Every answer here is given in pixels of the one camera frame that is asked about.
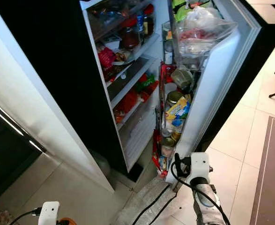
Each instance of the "refrigerator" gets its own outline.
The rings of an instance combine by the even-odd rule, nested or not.
[[[275,47],[275,20],[260,10],[260,4],[246,0],[211,2],[223,19],[236,22],[238,27],[214,46],[196,69],[199,79],[181,138],[174,148],[181,157],[206,150]],[[106,23],[91,16],[102,3],[0,0],[0,16],[74,129],[74,135],[89,151],[107,159],[114,170],[137,181],[144,168],[136,162],[157,126],[159,86],[147,101],[138,99],[121,122],[116,121],[114,108],[145,72],[159,80],[164,60],[162,25],[170,21],[174,29],[176,23],[171,0],[138,1],[126,14]],[[126,19],[149,4],[154,6],[156,17],[153,34],[133,50],[132,62],[122,67],[113,82],[105,80],[98,42],[103,42],[111,31],[118,32]],[[175,182],[171,173],[165,179]]]

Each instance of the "crisper drawer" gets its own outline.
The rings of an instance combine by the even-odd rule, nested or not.
[[[150,98],[137,107],[119,131],[128,170],[138,160],[152,137],[156,125],[155,108],[158,105],[158,96],[157,86]]]

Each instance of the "glass jar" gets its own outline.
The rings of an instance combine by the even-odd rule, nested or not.
[[[162,140],[161,154],[165,157],[171,157],[174,150],[175,141],[169,137]]]
[[[140,43],[139,34],[136,31],[137,18],[130,18],[122,23],[123,29],[119,32],[122,38],[121,46],[132,50]]]
[[[155,14],[154,6],[149,4],[143,11],[143,28],[144,28],[144,37],[150,37],[155,30]]]
[[[175,105],[182,96],[184,95],[176,90],[169,92],[165,102],[165,111],[168,111],[173,105]]]

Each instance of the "metal robot arm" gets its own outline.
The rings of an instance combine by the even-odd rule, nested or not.
[[[181,163],[185,164],[187,173],[181,169]],[[208,154],[205,152],[191,153],[190,157],[179,158],[175,154],[175,166],[178,177],[186,178],[186,183],[208,195],[218,206],[220,200],[216,195],[214,185],[210,185],[209,172],[213,171],[208,161]],[[197,215],[197,225],[226,225],[221,212],[205,196],[193,190],[193,208]]]

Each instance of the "gray mat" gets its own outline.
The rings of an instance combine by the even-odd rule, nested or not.
[[[275,118],[269,117],[250,225],[275,225]]]

